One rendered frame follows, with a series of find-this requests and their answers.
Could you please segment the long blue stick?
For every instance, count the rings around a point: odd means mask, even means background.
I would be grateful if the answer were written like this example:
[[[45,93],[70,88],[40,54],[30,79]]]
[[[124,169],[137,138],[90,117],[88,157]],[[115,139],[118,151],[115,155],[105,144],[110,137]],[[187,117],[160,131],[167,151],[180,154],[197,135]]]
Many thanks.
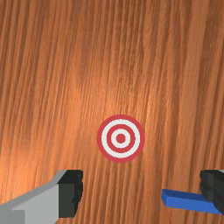
[[[224,215],[224,211],[219,211],[215,206],[214,191],[211,189],[204,188],[201,190],[201,193],[163,189],[161,200],[167,207]]]

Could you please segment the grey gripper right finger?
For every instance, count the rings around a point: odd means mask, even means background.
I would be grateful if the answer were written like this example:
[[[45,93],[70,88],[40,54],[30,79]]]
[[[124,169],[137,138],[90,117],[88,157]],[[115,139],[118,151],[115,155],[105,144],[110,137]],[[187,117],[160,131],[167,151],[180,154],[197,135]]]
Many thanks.
[[[203,170],[199,177],[203,197],[224,215],[224,170]]]

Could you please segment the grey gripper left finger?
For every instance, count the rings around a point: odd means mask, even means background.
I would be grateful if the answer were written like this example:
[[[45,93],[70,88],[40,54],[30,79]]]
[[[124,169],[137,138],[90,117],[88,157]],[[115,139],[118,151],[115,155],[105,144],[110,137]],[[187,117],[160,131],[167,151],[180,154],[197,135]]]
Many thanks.
[[[58,171],[49,183],[0,205],[0,224],[56,224],[59,218],[73,218],[82,179],[82,170]]]

